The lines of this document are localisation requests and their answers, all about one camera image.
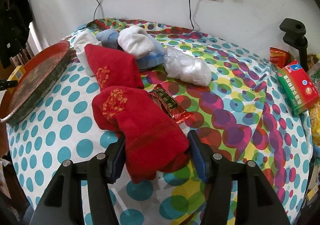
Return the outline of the green red medicine box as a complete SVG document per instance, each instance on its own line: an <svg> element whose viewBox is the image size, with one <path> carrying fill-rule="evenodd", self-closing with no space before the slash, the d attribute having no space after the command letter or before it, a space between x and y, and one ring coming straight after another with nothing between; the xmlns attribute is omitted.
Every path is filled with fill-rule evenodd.
<svg viewBox="0 0 320 225"><path fill-rule="evenodd" d="M294 116L313 107L319 99L317 88L297 60L277 71Z"/></svg>

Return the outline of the yellow card box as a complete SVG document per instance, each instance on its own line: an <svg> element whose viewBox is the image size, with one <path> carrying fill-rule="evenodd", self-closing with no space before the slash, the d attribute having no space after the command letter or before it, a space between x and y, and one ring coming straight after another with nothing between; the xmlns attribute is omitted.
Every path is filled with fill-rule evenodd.
<svg viewBox="0 0 320 225"><path fill-rule="evenodd" d="M25 69L22 65L19 65L8 77L7 81L9 82L9 88L17 87L19 81L25 74Z"/></svg>

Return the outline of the red sock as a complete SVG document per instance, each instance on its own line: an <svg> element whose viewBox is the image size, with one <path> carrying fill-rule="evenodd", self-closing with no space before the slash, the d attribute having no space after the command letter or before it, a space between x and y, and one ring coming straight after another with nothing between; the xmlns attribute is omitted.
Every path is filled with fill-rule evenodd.
<svg viewBox="0 0 320 225"><path fill-rule="evenodd" d="M100 129L124 135L126 168L133 183L153 180L158 171L175 172L189 163L187 137L147 91L104 88L93 98L92 109Z"/></svg>
<svg viewBox="0 0 320 225"><path fill-rule="evenodd" d="M144 88L132 55L93 44L85 46L85 54L101 90L111 86Z"/></svg>

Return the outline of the black clamp stand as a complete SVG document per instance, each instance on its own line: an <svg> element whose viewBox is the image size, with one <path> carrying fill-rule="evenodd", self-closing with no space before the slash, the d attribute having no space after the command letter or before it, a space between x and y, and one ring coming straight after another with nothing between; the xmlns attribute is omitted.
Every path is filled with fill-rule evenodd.
<svg viewBox="0 0 320 225"><path fill-rule="evenodd" d="M292 18L285 18L280 26L280 30L285 33L283 41L289 46L295 48L299 52L300 65L308 71L307 47L308 40L305 36L306 28L304 24Z"/></svg>

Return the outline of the red gold snack packet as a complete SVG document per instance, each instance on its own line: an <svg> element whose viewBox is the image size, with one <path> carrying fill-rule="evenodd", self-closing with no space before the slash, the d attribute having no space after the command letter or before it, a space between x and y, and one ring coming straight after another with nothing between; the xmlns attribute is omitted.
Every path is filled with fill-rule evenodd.
<svg viewBox="0 0 320 225"><path fill-rule="evenodd" d="M157 84L153 90L149 92L149 95L152 100L178 125L193 116L193 113L180 106L161 84Z"/></svg>

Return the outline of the black hanging clothes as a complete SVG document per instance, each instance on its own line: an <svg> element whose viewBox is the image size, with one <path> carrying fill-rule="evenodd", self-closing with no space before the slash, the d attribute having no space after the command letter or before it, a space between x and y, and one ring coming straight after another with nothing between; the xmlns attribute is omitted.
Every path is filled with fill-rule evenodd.
<svg viewBox="0 0 320 225"><path fill-rule="evenodd" d="M29 25L33 21L28 0L5 0L1 6L1 65L8 68L11 58L26 48Z"/></svg>

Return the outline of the light blue sock right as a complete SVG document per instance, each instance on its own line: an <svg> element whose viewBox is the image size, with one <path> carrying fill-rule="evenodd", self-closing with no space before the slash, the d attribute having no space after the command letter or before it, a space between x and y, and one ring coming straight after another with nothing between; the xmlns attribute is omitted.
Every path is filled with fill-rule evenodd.
<svg viewBox="0 0 320 225"><path fill-rule="evenodd" d="M149 52L147 55L139 59L136 59L136 63L140 71L154 68L160 64L165 63L166 51L163 48L163 46L151 35L148 35L148 38L152 41L155 48L151 52Z"/></svg>

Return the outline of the polka dot tablecloth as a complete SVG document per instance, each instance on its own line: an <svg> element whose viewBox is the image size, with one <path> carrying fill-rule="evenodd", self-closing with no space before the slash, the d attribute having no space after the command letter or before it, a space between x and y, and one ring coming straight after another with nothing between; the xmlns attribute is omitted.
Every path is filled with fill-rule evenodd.
<svg viewBox="0 0 320 225"><path fill-rule="evenodd" d="M292 115L276 67L234 43L165 24L106 18L87 29L97 34L127 26L144 28L162 45L209 65L207 87L168 78L162 66L143 72L142 81L147 91L161 84L192 113L181 126L184 132L195 130L203 143L232 161L255 161L293 222L308 185L311 123L308 113ZM73 61L21 123L5 127L18 181L32 207L64 160L89 160L116 142L116 134L99 129L93 119L91 102L97 94L95 78ZM123 171L110 194L120 224L199 224L207 189L188 163L139 184Z"/></svg>

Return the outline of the red snack bag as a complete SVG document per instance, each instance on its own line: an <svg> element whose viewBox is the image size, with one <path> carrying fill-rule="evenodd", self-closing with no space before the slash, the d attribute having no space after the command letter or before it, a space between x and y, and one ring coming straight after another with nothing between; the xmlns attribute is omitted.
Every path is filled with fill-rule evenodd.
<svg viewBox="0 0 320 225"><path fill-rule="evenodd" d="M270 62L275 64L277 67L285 67L289 59L290 54L285 50L281 50L274 47L270 48Z"/></svg>

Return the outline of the clear plastic bag bundle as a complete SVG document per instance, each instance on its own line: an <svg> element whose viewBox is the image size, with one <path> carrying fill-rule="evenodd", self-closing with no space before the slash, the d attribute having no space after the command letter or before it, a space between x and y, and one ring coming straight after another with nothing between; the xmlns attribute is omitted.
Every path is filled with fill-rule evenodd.
<svg viewBox="0 0 320 225"><path fill-rule="evenodd" d="M164 56L164 68L167 77L206 87L212 79L212 73L206 62L167 46Z"/></svg>

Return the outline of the round red tray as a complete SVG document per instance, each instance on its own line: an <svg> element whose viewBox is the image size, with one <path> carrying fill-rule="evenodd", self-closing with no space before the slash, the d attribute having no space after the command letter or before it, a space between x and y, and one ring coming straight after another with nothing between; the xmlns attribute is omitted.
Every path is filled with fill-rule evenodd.
<svg viewBox="0 0 320 225"><path fill-rule="evenodd" d="M1 101L1 122L14 126L24 120L65 71L74 50L62 40L34 56L25 66L25 74L12 92Z"/></svg>

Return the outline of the white sock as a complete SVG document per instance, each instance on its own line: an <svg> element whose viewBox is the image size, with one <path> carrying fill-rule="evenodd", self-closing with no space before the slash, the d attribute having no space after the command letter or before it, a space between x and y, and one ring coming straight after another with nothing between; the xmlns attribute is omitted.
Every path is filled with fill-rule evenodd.
<svg viewBox="0 0 320 225"><path fill-rule="evenodd" d="M76 55L80 63L84 67L86 74L92 77L94 76L94 73L88 64L87 56L85 53L85 46L87 46L88 44L102 46L102 43L99 40L97 40L96 37L89 30L85 29L76 36L73 47L75 48Z"/></svg>
<svg viewBox="0 0 320 225"><path fill-rule="evenodd" d="M131 26L120 31L118 44L128 54L136 59L142 58L155 49L155 45L145 29Z"/></svg>

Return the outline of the light blue sock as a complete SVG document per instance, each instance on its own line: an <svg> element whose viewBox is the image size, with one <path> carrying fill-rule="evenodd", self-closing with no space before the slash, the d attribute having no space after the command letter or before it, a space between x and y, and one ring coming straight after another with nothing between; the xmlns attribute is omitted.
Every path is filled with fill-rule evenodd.
<svg viewBox="0 0 320 225"><path fill-rule="evenodd" d="M163 46L151 35L148 35L148 38L152 41L155 48L151 52L149 52L147 55L139 59L136 59L136 63L140 71L154 68L160 64L165 63L166 51L163 48Z"/></svg>
<svg viewBox="0 0 320 225"><path fill-rule="evenodd" d="M97 33L96 38L105 48L117 49L119 33L115 29L107 29Z"/></svg>

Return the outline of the yellow snack plastic bag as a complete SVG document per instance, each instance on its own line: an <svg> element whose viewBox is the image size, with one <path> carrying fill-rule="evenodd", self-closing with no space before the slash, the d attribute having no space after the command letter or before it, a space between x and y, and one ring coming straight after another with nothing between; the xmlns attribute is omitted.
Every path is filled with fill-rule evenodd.
<svg viewBox="0 0 320 225"><path fill-rule="evenodd" d="M308 76L319 92L319 54L307 56ZM313 107L309 109L311 118L311 130L313 143L319 146L319 99Z"/></svg>

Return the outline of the light blue sock left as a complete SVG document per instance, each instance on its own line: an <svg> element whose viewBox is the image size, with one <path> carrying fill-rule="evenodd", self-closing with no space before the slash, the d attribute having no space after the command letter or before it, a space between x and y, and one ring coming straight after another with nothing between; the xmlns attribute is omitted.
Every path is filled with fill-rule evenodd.
<svg viewBox="0 0 320 225"><path fill-rule="evenodd" d="M115 29L107 29L97 33L96 38L105 48L117 49L119 33Z"/></svg>

